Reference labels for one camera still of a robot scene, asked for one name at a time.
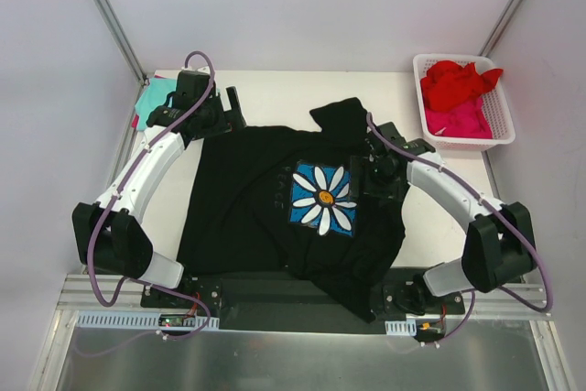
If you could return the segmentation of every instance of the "red cloth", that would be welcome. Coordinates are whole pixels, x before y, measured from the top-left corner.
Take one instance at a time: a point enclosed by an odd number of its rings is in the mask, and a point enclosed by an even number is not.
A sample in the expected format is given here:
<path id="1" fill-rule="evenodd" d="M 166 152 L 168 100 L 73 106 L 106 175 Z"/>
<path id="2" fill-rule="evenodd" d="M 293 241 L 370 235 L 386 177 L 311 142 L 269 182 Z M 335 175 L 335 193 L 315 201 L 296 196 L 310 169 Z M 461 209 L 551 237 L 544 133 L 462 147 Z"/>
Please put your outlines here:
<path id="1" fill-rule="evenodd" d="M 425 109 L 428 129 L 432 135 L 492 139 L 493 132 L 483 114 L 483 97 L 467 100 L 449 112 Z"/>
<path id="2" fill-rule="evenodd" d="M 421 79 L 424 103 L 430 110 L 448 112 L 494 89 L 502 73 L 502 69 L 492 69 L 479 75 L 474 63 L 462 67 L 453 61 L 438 61 Z"/>

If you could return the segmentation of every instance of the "white wall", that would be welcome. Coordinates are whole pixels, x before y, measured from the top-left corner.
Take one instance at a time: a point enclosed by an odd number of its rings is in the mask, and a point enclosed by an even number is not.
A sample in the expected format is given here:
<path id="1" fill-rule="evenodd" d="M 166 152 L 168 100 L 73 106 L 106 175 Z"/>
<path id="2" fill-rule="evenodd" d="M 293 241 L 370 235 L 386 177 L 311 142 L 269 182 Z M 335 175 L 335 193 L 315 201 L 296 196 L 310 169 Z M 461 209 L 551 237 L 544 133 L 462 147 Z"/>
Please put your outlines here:
<path id="1" fill-rule="evenodd" d="M 189 49 L 225 70 L 411 71 L 478 53 L 508 0 L 110 0 L 147 71 Z"/>
<path id="2" fill-rule="evenodd" d="M 501 195 L 531 211 L 579 389 L 586 384 L 585 29 L 584 0 L 526 0 L 493 55 L 505 69 L 516 141 L 490 151 Z"/>
<path id="3" fill-rule="evenodd" d="M 104 188 L 137 84 L 92 0 L 0 0 L 0 390 L 26 389 L 78 201 Z"/>

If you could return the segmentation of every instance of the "white flower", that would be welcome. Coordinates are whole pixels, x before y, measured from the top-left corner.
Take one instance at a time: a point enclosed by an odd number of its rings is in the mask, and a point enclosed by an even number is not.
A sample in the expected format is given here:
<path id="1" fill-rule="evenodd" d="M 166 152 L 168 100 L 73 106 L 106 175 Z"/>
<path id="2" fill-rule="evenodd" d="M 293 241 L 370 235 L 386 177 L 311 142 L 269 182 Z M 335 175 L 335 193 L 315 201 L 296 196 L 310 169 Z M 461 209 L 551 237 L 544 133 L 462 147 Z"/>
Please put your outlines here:
<path id="1" fill-rule="evenodd" d="M 340 201 L 343 197 L 348 195 L 350 190 L 350 183 L 346 183 L 337 194 L 333 194 L 333 190 L 338 186 L 344 175 L 344 168 L 339 167 L 331 178 L 330 185 L 326 180 L 326 176 L 320 167 L 313 168 L 313 177 L 318 184 L 318 188 L 309 182 L 306 178 L 298 173 L 293 173 L 293 179 L 299 184 L 301 188 L 313 193 L 312 197 L 299 199 L 293 202 L 294 208 L 306 208 L 311 206 L 311 209 L 303 216 L 301 223 L 308 224 L 313 222 L 321 215 L 320 225 L 318 227 L 318 234 L 325 235 L 331 227 L 331 217 L 336 219 L 336 222 L 345 231 L 352 230 L 352 224 L 348 216 L 338 207 L 355 208 L 356 203 L 353 201 Z"/>

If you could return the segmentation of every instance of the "white petal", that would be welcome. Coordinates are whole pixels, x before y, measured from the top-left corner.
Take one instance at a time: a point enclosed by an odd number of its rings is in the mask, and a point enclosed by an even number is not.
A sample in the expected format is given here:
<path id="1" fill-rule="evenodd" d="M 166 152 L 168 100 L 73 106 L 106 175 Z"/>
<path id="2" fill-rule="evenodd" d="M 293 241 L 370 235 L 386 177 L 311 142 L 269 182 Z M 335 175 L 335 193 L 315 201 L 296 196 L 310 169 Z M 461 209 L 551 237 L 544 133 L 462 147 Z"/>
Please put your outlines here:
<path id="1" fill-rule="evenodd" d="M 342 206 L 343 208 L 356 208 L 356 203 L 353 201 L 336 201 L 336 206 Z"/>
<path id="2" fill-rule="evenodd" d="M 326 175 L 323 174 L 323 171 L 320 167 L 313 168 L 313 176 L 315 176 L 315 181 L 318 182 L 318 187 L 320 190 L 327 190 L 328 189 L 328 182 L 326 181 Z"/>
<path id="3" fill-rule="evenodd" d="M 338 184 L 340 183 L 340 180 L 342 180 L 343 175 L 344 175 L 344 167 L 339 167 L 338 169 L 336 169 L 336 172 L 333 173 L 333 178 L 331 178 L 330 192 L 332 192 L 333 189 L 338 186 Z"/>
<path id="4" fill-rule="evenodd" d="M 348 195 L 349 190 L 350 190 L 350 183 L 347 183 L 346 185 L 344 185 L 342 187 L 342 189 L 340 190 L 340 192 L 336 196 L 336 199 L 341 199 L 342 197 L 346 197 Z"/>
<path id="5" fill-rule="evenodd" d="M 301 188 L 306 189 L 307 191 L 315 192 L 315 187 L 309 183 L 307 179 L 301 176 L 298 173 L 293 173 L 293 179 L 301 186 Z"/>
<path id="6" fill-rule="evenodd" d="M 315 220 L 315 218 L 320 215 L 322 208 L 319 205 L 315 205 L 313 208 L 311 208 L 301 219 L 301 222 L 303 224 L 309 223 L 313 220 Z"/>
<path id="7" fill-rule="evenodd" d="M 346 214 L 344 214 L 335 206 L 332 206 L 331 209 L 333 210 L 333 215 L 340 227 L 346 231 L 350 231 L 352 229 L 352 225 L 350 224 L 350 219 L 346 216 Z"/>
<path id="8" fill-rule="evenodd" d="M 313 205 L 315 202 L 315 199 L 312 197 L 308 197 L 306 199 L 299 199 L 298 201 L 294 201 L 293 202 L 293 207 L 295 208 L 305 208 L 306 206 L 310 206 Z"/>
<path id="9" fill-rule="evenodd" d="M 330 210 L 323 210 L 323 215 L 321 216 L 320 220 L 320 229 L 318 233 L 320 235 L 325 235 L 330 230 Z"/>

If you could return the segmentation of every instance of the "pink cloth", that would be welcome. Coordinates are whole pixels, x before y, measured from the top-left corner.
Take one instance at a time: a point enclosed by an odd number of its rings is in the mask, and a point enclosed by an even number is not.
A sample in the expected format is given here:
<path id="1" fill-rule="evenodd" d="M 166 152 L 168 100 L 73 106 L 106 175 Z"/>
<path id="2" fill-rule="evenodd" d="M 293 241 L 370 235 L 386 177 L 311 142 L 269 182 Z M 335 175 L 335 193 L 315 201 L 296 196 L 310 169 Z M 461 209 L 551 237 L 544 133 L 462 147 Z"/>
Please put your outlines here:
<path id="1" fill-rule="evenodd" d="M 493 132 L 483 113 L 483 98 L 471 98 L 448 112 L 434 112 L 426 107 L 425 117 L 432 135 L 493 139 Z"/>

